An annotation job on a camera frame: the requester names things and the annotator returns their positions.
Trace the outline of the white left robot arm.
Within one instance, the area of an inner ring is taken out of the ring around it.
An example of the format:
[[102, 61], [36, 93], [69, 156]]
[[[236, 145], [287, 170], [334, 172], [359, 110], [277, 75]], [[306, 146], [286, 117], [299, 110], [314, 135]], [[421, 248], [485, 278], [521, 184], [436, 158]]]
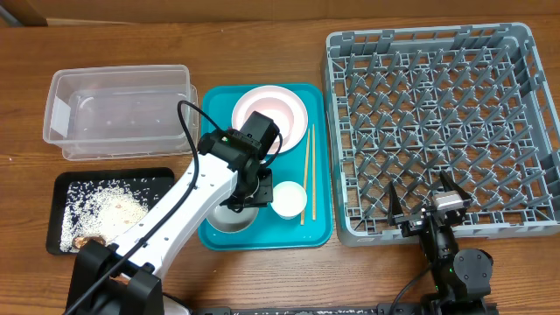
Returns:
[[266, 158], [280, 136], [273, 120], [250, 114], [241, 129], [215, 129], [194, 143], [184, 175], [133, 227], [108, 246], [88, 241], [76, 257], [68, 314], [188, 314], [163, 292], [179, 251], [206, 217], [259, 210], [273, 200]]

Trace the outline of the white paper cup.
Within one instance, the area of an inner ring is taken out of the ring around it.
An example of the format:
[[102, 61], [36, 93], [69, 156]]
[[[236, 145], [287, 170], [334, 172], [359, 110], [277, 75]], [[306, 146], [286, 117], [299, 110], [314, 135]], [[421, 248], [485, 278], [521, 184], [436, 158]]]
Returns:
[[307, 205], [305, 189], [297, 182], [284, 181], [273, 188], [272, 209], [285, 220], [300, 215]]

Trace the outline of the metal bowl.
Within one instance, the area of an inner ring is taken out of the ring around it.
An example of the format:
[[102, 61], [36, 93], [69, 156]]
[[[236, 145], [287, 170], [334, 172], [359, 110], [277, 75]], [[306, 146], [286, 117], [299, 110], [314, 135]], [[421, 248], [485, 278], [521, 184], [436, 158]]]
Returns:
[[227, 206], [217, 206], [207, 217], [206, 221], [216, 230], [223, 233], [237, 233], [248, 228], [259, 213], [257, 207], [244, 208], [239, 213]]

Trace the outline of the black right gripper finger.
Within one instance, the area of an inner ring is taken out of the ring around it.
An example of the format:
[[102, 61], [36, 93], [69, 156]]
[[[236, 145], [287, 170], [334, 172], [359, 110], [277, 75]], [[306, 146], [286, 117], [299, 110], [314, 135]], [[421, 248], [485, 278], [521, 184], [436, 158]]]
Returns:
[[392, 182], [388, 183], [388, 195], [389, 195], [388, 216], [389, 217], [394, 217], [395, 215], [402, 216], [403, 215], [402, 206], [399, 197], [397, 195], [395, 186]]
[[439, 173], [439, 178], [441, 185], [446, 192], [455, 191], [463, 200], [464, 206], [470, 206], [472, 204], [471, 194], [466, 192], [460, 185], [454, 182], [447, 172], [441, 171]]

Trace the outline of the brown food piece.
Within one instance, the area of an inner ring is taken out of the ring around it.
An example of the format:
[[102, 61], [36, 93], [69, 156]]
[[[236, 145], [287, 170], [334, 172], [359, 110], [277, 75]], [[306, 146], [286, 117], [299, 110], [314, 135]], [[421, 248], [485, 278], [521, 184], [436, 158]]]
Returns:
[[78, 236], [72, 241], [72, 247], [74, 249], [82, 249], [89, 242], [97, 242], [102, 246], [106, 245], [106, 240], [101, 236]]

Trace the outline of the rice pile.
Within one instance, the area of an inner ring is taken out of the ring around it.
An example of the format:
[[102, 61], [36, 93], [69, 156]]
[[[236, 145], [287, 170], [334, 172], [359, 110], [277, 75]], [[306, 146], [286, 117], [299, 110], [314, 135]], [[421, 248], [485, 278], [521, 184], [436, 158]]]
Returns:
[[78, 236], [101, 236], [106, 244], [138, 223], [149, 211], [150, 189], [144, 179], [74, 181], [66, 189], [59, 249], [75, 253], [72, 241]]

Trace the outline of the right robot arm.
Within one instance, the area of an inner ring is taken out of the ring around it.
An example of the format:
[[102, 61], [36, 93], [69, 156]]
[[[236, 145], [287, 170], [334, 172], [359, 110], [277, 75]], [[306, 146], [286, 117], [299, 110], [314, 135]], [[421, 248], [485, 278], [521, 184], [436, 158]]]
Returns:
[[[401, 289], [388, 309], [389, 314], [497, 314], [494, 304], [485, 302], [491, 293], [494, 259], [478, 248], [459, 248], [452, 227], [465, 220], [472, 196], [444, 171], [439, 173], [444, 190], [430, 204], [404, 214], [395, 186], [388, 184], [388, 224], [397, 226], [404, 238], [416, 236], [428, 261], [427, 267]], [[422, 296], [412, 306], [400, 300], [424, 275], [431, 273], [436, 291]]]

